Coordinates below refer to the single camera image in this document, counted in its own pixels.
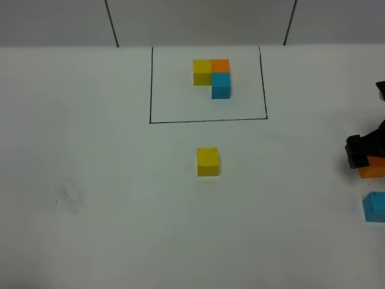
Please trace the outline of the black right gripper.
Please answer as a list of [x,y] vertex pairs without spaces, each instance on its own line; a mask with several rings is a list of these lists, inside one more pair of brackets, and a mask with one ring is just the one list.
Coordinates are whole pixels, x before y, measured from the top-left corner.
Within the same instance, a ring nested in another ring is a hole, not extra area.
[[[379,90],[380,99],[384,101],[384,81],[377,82],[376,86]],[[368,152],[370,156],[384,158],[384,121],[366,137],[351,135],[346,139],[345,150],[351,169],[368,167]]]

